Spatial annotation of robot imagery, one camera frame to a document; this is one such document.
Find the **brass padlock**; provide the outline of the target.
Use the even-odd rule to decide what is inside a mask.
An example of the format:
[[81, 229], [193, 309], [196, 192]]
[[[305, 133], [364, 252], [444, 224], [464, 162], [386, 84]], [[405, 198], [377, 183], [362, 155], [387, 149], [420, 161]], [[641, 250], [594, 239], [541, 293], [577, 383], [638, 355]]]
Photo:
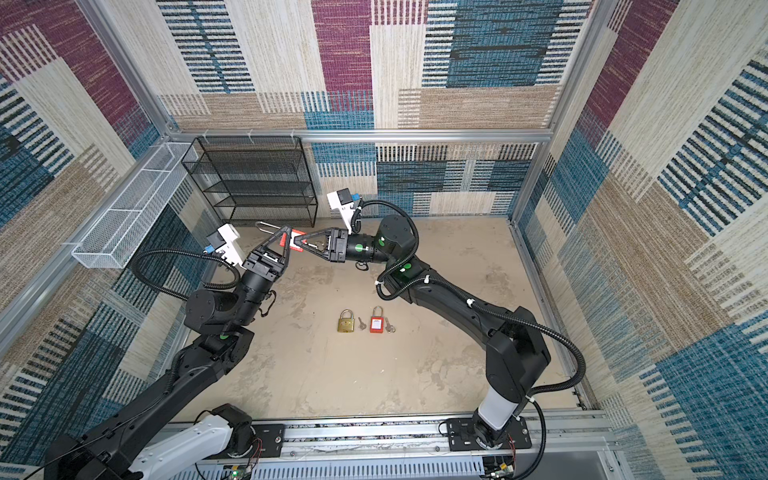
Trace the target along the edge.
[[338, 333], [352, 333], [355, 331], [356, 318], [352, 310], [344, 309], [337, 321]]

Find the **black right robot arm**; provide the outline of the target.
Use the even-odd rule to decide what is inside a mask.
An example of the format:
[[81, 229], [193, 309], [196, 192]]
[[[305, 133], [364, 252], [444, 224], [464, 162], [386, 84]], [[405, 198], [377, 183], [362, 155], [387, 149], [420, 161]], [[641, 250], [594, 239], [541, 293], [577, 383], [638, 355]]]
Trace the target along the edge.
[[[473, 435], [485, 449], [496, 449], [506, 439], [509, 425], [539, 394], [568, 390], [586, 375], [583, 353], [563, 334], [540, 324], [527, 309], [514, 311], [488, 303], [459, 288], [429, 264], [417, 250], [420, 234], [413, 219], [388, 203], [391, 214], [379, 223], [375, 234], [360, 230], [360, 216], [369, 202], [352, 203], [343, 228], [328, 228], [293, 238], [303, 250], [334, 263], [380, 263], [375, 289], [383, 301], [401, 298], [441, 316], [485, 352], [485, 376], [489, 390], [473, 415]], [[538, 380], [551, 362], [545, 340], [564, 346], [576, 363], [572, 376], [554, 384]]]

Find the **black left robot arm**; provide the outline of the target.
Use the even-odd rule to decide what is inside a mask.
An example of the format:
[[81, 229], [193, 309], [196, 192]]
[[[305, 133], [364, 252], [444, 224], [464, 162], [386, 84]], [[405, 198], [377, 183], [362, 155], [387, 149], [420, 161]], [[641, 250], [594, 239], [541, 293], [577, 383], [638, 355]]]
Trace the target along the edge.
[[48, 448], [46, 479], [167, 479], [227, 449], [245, 455], [255, 435], [250, 417], [234, 407], [214, 410], [200, 423], [160, 443], [154, 437], [195, 397], [231, 372], [254, 338], [248, 325], [289, 263], [291, 228], [283, 227], [233, 264], [225, 284], [207, 283], [185, 301], [186, 327], [197, 338], [173, 357], [166, 373], [128, 405], [74, 438], [63, 435]]

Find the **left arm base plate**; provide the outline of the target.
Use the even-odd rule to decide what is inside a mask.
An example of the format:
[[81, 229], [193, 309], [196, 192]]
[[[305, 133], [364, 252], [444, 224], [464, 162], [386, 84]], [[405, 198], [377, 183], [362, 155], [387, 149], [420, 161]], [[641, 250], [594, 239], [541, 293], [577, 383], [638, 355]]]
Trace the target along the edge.
[[225, 455], [249, 461], [277, 458], [282, 451], [285, 429], [284, 424], [276, 423], [236, 427]]

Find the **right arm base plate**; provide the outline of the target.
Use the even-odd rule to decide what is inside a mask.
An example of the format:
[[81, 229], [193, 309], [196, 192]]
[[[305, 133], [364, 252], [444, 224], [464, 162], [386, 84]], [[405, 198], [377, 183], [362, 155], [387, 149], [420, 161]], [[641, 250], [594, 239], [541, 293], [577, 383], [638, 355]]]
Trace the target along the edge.
[[524, 418], [512, 417], [502, 429], [494, 430], [480, 417], [454, 417], [443, 420], [438, 432], [448, 439], [451, 451], [528, 449], [532, 447], [530, 431]]

